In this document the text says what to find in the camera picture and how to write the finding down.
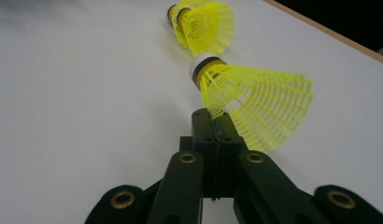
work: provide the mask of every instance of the plastic shuttlecock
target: plastic shuttlecock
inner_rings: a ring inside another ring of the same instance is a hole
[[[249,150],[277,148],[313,98],[312,82],[301,74],[228,65],[210,53],[193,59],[190,74],[212,119],[229,113]]]
[[[192,55],[202,52],[221,54],[234,33],[232,9],[212,0],[182,0],[167,10],[177,41]]]

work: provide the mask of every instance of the table surface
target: table surface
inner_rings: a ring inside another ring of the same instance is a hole
[[[0,1],[0,224],[83,223],[101,196],[163,177],[201,108],[174,2]],[[306,192],[335,184],[383,212],[383,63],[261,0],[229,0],[230,64],[305,74],[315,100],[270,154]],[[205,200],[204,223],[235,223]]]

